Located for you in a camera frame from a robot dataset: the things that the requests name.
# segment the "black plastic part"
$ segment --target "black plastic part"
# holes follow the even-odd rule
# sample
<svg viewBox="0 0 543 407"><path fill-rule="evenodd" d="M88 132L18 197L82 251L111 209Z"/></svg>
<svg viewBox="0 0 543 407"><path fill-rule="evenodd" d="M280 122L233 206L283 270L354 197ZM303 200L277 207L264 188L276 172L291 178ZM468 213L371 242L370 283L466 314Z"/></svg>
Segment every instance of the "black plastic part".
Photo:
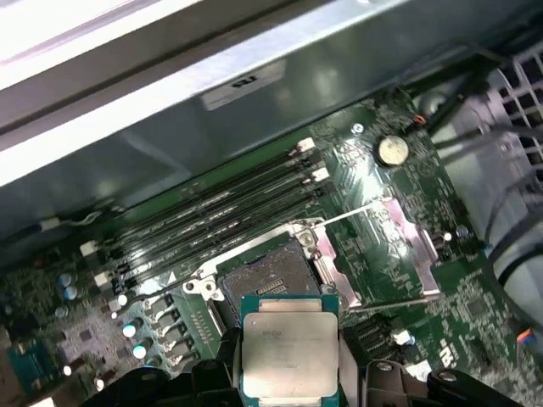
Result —
<svg viewBox="0 0 543 407"><path fill-rule="evenodd" d="M443 380L439 375L451 374L455 380ZM444 405L493 407L520 407L521 404L498 393L492 387L479 382L469 375L453 369L433 371L428 375L428 398L438 400Z"/></svg>
<svg viewBox="0 0 543 407"><path fill-rule="evenodd" d="M232 378L219 360L199 362L192 370L193 393L201 407L244 407L239 391L232 387Z"/></svg>
<svg viewBox="0 0 543 407"><path fill-rule="evenodd" d="M120 380L96 393L81 407L153 405L160 387L169 379L168 375L160 369L142 367L129 371Z"/></svg>

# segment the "black cable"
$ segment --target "black cable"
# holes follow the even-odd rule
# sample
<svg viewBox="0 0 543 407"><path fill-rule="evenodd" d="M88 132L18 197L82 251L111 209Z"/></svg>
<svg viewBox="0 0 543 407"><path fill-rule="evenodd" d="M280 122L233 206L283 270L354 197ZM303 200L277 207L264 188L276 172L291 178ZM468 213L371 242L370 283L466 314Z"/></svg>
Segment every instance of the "black cable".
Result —
<svg viewBox="0 0 543 407"><path fill-rule="evenodd" d="M518 306L505 289L498 282L498 279L494 273L494 266L496 261L521 237L531 231L539 223L543 221L543 209L534 211L524 216L506 235L496 244L495 249L490 253L489 258L482 267L483 275L487 278L488 283L492 286L494 293L500 296L506 303L511 312L519 318L522 322L525 322L534 331L543 334L543 325L535 318L529 315L524 309Z"/></svg>
<svg viewBox="0 0 543 407"><path fill-rule="evenodd" d="M438 150L444 148L454 147L458 144L463 144L465 142L471 141L481 141L480 137L487 136L492 132L500 133L515 133L518 138L528 138L535 139L538 142L543 142L543 131L539 129L532 129L529 127L519 127L515 125L491 125L488 133L483 133L480 128L473 129L471 131L466 131L460 136L444 140L443 142L435 142L434 147ZM486 137L484 139L485 143L481 144L480 147L484 146L486 143L495 142L496 139L493 137Z"/></svg>
<svg viewBox="0 0 543 407"><path fill-rule="evenodd" d="M541 165L535 165L534 168L525 176L519 178L516 180L513 184L509 185L504 189L501 194L496 198L494 201L494 204L492 205L492 209L490 210L489 220L486 224L486 228L484 229L484 241L489 243L490 242L490 234L492 233L492 229L494 228L495 220L498 217L498 214L500 213L501 208L503 208L503 205L507 201L507 198L509 195L513 192L518 190L520 187L524 187L532 180L535 179L536 171L543 169L543 166Z"/></svg>
<svg viewBox="0 0 543 407"><path fill-rule="evenodd" d="M460 136L456 136L454 138L451 138L449 140L444 140L443 142L435 142L434 147L437 150L441 150L444 148L450 148L457 146L458 144L463 144L465 142L471 142L472 140L479 138L480 136L483 136L483 132L481 129L476 128L470 131L466 131L465 133L461 134Z"/></svg>
<svg viewBox="0 0 543 407"><path fill-rule="evenodd" d="M500 274L498 282L504 287L518 267L541 255L543 255L543 244L537 244L522 256L512 261Z"/></svg>

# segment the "mounting screw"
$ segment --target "mounting screw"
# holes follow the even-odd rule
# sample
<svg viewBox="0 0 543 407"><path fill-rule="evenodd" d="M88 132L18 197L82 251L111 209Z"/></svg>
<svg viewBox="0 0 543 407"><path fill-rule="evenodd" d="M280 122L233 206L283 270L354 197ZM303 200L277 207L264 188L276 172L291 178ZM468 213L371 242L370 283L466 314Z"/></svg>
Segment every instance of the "mounting screw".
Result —
<svg viewBox="0 0 543 407"><path fill-rule="evenodd" d="M388 364L387 362L379 362L379 363L377 363L377 368L380 371L391 371L392 370L392 365Z"/></svg>
<svg viewBox="0 0 543 407"><path fill-rule="evenodd" d="M313 239L313 236L311 235L309 231L306 231L302 233L301 235L299 235L298 241L301 243L302 246L306 246L306 247L312 246L313 244L315 244L315 239Z"/></svg>
<svg viewBox="0 0 543 407"><path fill-rule="evenodd" d="M353 133L353 134L362 134L363 131L364 131L364 126L361 125L360 123L355 123L350 128L350 132Z"/></svg>
<svg viewBox="0 0 543 407"><path fill-rule="evenodd" d="M336 292L335 288L329 284L322 284L321 291L323 294L334 294Z"/></svg>
<svg viewBox="0 0 543 407"><path fill-rule="evenodd" d="M439 374L439 378L445 380L446 382L455 382L456 376L450 373L449 371L442 371Z"/></svg>

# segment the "cable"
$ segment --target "cable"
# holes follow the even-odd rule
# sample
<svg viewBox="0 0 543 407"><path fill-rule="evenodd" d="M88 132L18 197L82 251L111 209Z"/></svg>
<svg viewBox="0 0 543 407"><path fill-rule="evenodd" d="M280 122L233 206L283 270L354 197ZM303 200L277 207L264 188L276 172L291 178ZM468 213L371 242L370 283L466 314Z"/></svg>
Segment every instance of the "cable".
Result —
<svg viewBox="0 0 543 407"><path fill-rule="evenodd" d="M45 231L51 231L52 229L56 229L61 226L88 226L92 224L98 217L100 217L102 213L103 212L99 210L91 212L83 220L61 220L57 216L41 220L35 225L27 226L26 228L21 229L20 231L17 231L16 233L9 235L8 237L5 237L2 241L0 241L0 248L9 247L30 236L37 235Z"/></svg>
<svg viewBox="0 0 543 407"><path fill-rule="evenodd" d="M506 303L511 312L517 316L522 322L530 326L533 331L543 333L543 325L529 315L524 309L518 306L505 289L498 282L495 276L494 266L496 261L521 237L531 231L539 223L543 221L543 209L534 211L525 215L506 235L496 244L495 249L490 253L489 258L482 267L483 275L487 278L488 283L492 286L494 293L499 295Z"/></svg>
<svg viewBox="0 0 543 407"><path fill-rule="evenodd" d="M502 131L504 133L516 133L521 138L534 138L538 142L543 142L543 130L533 129L531 127L521 127L520 125L492 125L491 131Z"/></svg>
<svg viewBox="0 0 543 407"><path fill-rule="evenodd" d="M483 133L481 129L478 127L477 129L473 129L471 131L467 131L460 136L451 138L449 140L444 140L443 142L435 142L434 147L438 150L443 148L450 148L454 147L458 144L462 144L464 142L470 142L470 141L478 141L481 142L480 138L478 139L478 136L485 136L486 134L492 133L492 132L499 132L499 133L515 133L517 134L518 138L528 138L528 139L535 139L538 142L543 142L543 131L538 129L532 129L529 127L519 127L514 125L490 125L489 131L487 133ZM495 142L496 139L492 137L486 137L484 139L484 143L478 144L477 148L483 147L486 145L486 143L492 143Z"/></svg>
<svg viewBox="0 0 543 407"><path fill-rule="evenodd" d="M63 224L69 226L87 226L93 223L101 214L102 212L97 210L85 216L83 220L66 220Z"/></svg>
<svg viewBox="0 0 543 407"><path fill-rule="evenodd" d="M434 147L436 150L441 150L444 148L450 148L454 147L458 144L462 144L464 142L471 142L474 139L478 138L479 136L483 136L483 132L479 127L476 129L466 131L465 133L461 134L460 136L451 138L449 140L444 140L443 142L435 142Z"/></svg>
<svg viewBox="0 0 543 407"><path fill-rule="evenodd" d="M530 261L533 258L541 255L543 255L543 244L537 244L526 253L512 261L511 264L509 264L500 274L500 276L498 277L498 282L501 284L502 287L504 287L513 275L513 273L518 269L518 267L520 267L527 261Z"/></svg>
<svg viewBox="0 0 543 407"><path fill-rule="evenodd" d="M484 229L484 241L489 243L490 242L490 234L492 233L492 229L494 228L495 220L498 217L498 214L500 213L501 208L503 208L503 205L507 201L507 198L509 195L513 192L519 189L520 187L523 187L527 184L529 184L530 181L534 180L536 171L542 170L543 164L534 165L533 169L526 174L525 176L519 178L516 180L513 184L506 187L506 189L501 192L501 194L496 198L494 201L494 204L492 205L492 209L490 210L489 220L486 224L486 228Z"/></svg>

